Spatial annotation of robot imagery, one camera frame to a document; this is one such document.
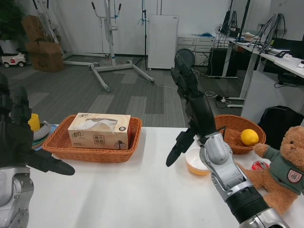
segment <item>robotic arm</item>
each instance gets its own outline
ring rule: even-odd
[[[26,90],[10,98],[7,78],[0,73],[0,228],[26,228],[29,201],[34,184],[31,166],[43,172],[73,175],[70,165],[52,157],[52,153],[32,150],[33,132],[28,125],[31,109]]]
[[[240,228],[288,228],[279,214],[264,201],[251,181],[234,163],[232,150],[216,129],[214,116],[205,94],[197,89],[198,81],[181,56],[175,57],[171,76],[178,94],[186,99],[189,128],[176,138],[166,165],[171,166],[185,153],[198,136],[200,159],[211,172],[211,180],[238,220]]]

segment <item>wicker basket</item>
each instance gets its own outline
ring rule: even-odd
[[[224,141],[227,142],[234,154],[245,154],[253,150],[253,146],[246,146],[242,143],[240,135],[245,129],[254,130],[259,139],[259,143],[266,142],[266,135],[262,128],[256,125],[254,122],[236,115],[217,115],[215,116],[216,127],[227,127],[227,131],[234,131],[236,134],[233,137],[229,137],[225,134]]]
[[[68,116],[43,143],[42,148],[52,152],[61,159],[96,163],[126,162],[136,150],[142,129],[141,119],[131,117],[130,128],[132,137],[130,140],[130,149],[112,150],[73,147],[67,129],[75,117],[76,115]]]

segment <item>black bag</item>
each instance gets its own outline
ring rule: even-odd
[[[279,105],[267,108],[258,125],[266,134],[266,144],[279,150],[288,129],[299,126],[303,119],[303,115]]]

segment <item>yellow fruit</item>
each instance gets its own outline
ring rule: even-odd
[[[254,130],[246,129],[241,133],[241,140],[246,146],[254,146],[258,143],[258,135]]]

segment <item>teddy bear shirt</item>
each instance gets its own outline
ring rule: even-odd
[[[271,161],[270,174],[279,184],[298,195],[304,191],[304,172],[284,159],[280,151],[269,147],[264,158]]]

